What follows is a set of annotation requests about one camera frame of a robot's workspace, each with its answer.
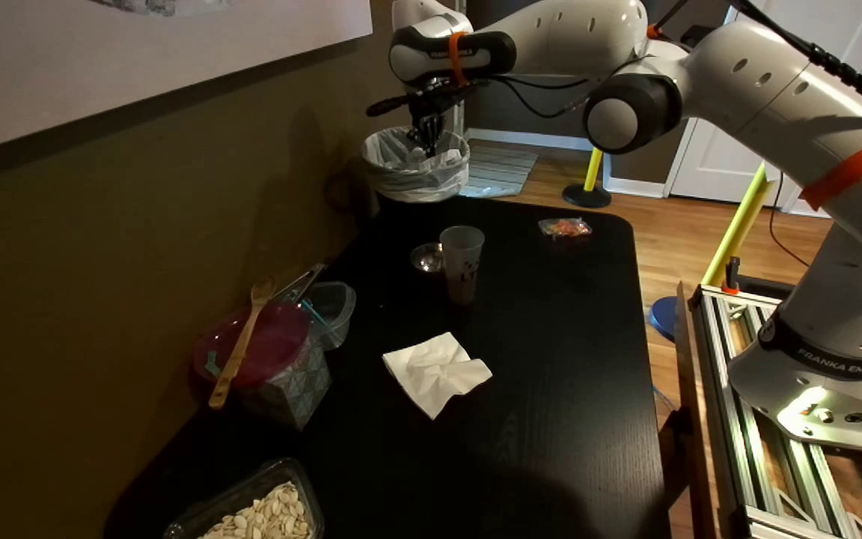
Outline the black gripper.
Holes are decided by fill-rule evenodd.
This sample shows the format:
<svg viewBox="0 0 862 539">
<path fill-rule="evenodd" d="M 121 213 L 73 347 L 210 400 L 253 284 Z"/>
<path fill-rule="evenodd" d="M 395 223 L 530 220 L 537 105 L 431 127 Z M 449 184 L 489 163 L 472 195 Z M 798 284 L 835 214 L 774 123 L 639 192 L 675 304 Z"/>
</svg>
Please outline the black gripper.
<svg viewBox="0 0 862 539">
<path fill-rule="evenodd" d="M 413 142 L 424 151 L 431 151 L 434 145 L 436 145 L 436 151 L 442 151 L 449 145 L 452 132 L 455 132 L 455 111 L 449 111 L 449 106 L 461 105 L 472 93 L 475 93 L 472 84 L 455 84 L 455 81 L 431 84 L 431 87 L 419 87 L 419 90 L 404 90 L 400 94 L 379 97 L 379 102 L 368 105 L 365 114 L 382 117 L 395 106 L 404 106 L 409 114 Z"/>
</svg>

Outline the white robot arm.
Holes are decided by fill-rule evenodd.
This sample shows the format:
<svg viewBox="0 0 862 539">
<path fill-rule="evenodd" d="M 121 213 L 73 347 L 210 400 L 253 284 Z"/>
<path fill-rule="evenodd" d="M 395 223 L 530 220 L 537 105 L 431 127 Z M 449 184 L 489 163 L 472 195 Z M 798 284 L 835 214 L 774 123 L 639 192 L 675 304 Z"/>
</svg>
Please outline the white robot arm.
<svg viewBox="0 0 862 539">
<path fill-rule="evenodd" d="M 605 151 L 702 120 L 784 169 L 832 228 L 727 380 L 784 434 L 862 451 L 862 75 L 753 3 L 675 45 L 642 0 L 530 0 L 488 25 L 392 0 L 388 72 L 419 117 L 498 75 L 584 78 L 584 132 Z"/>
</svg>

